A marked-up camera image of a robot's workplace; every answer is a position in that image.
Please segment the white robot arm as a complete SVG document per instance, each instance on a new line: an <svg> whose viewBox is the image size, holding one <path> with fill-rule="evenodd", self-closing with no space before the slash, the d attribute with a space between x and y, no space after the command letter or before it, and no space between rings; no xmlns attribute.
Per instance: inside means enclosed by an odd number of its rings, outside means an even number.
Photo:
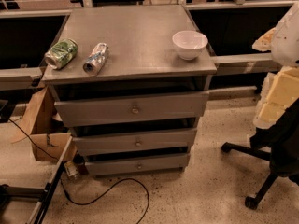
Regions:
<svg viewBox="0 0 299 224"><path fill-rule="evenodd" d="M299 3L295 2L252 47L270 51L272 60L281 66L275 75L267 74L253 119L257 128L268 129L299 98Z"/></svg>

